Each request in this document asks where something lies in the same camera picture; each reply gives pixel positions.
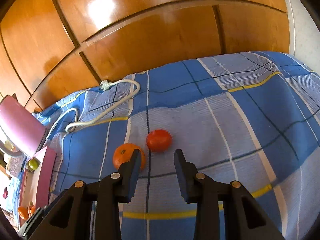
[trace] wooden wall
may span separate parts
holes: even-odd
[[[0,97],[30,111],[170,62],[289,51],[284,0],[15,0],[0,35]]]

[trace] blue checkered cloth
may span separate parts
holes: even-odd
[[[286,239],[302,239],[320,212],[320,78],[288,54],[246,52],[185,60],[129,75],[140,92],[97,125],[66,134],[74,112],[52,133],[57,152],[52,201],[75,181],[98,181],[113,173],[115,149],[140,146],[147,155],[134,198],[120,204],[122,239],[193,239],[196,206],[180,195],[173,153],[216,181],[239,180]],[[121,83],[106,92],[81,90],[36,117],[47,127],[69,108],[91,120],[128,95]],[[162,154],[145,145],[152,130],[173,137]],[[220,206],[221,239],[223,208]],[[91,239],[94,239],[95,205]]]

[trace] white cable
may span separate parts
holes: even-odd
[[[78,121],[78,109],[76,108],[70,108],[68,109],[67,111],[65,111],[62,115],[59,116],[59,118],[54,122],[54,124],[52,125],[48,135],[47,135],[47,138],[46,140],[49,138],[49,136],[51,135],[53,129],[56,127],[57,123],[61,120],[62,117],[64,117],[67,113],[71,112],[71,111],[75,111],[76,112],[76,116],[75,116],[75,122]]]
[[[119,83],[132,83],[134,84],[137,88],[135,91],[133,91],[132,93],[130,93],[129,95],[127,95],[126,97],[122,98],[121,100],[119,100],[118,102],[116,102],[115,104],[113,104],[112,106],[110,106],[108,109],[106,109],[104,112],[102,112],[101,114],[99,114],[96,118],[90,120],[90,121],[87,121],[87,122],[77,122],[77,120],[73,123],[70,123],[67,125],[66,127],[66,132],[67,133],[70,133],[72,132],[76,126],[88,126],[88,125],[92,125],[93,123],[99,121],[102,117],[104,117],[107,113],[111,112],[112,110],[114,110],[115,108],[117,108],[119,105],[121,105],[123,102],[129,100],[130,98],[133,98],[139,91],[140,91],[140,84],[134,80],[131,80],[131,79],[122,79],[122,80],[119,80],[119,81],[116,81],[116,82],[107,82],[107,81],[102,81],[101,82],[101,85],[100,87],[105,91],[105,90],[108,90],[111,86],[114,86],[116,84],[119,84]]]

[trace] red tomato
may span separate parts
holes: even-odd
[[[171,145],[172,138],[166,130],[154,130],[147,136],[147,146],[153,152],[163,152]]]

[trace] silver bolt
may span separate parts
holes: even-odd
[[[110,177],[111,177],[112,179],[119,179],[119,178],[120,178],[120,174],[117,173],[117,172],[115,172],[115,173],[112,173],[112,174],[110,175]]]
[[[198,172],[198,173],[196,174],[196,178],[197,178],[197,179],[204,179],[204,178],[205,178],[205,175],[204,175],[203,173],[201,173],[201,172]]]
[[[235,187],[235,188],[240,188],[241,187],[241,183],[239,182],[239,181],[233,181],[232,183],[231,183],[231,185],[233,186],[233,187]]]
[[[83,186],[83,181],[82,180],[78,180],[75,182],[75,187],[82,187]]]

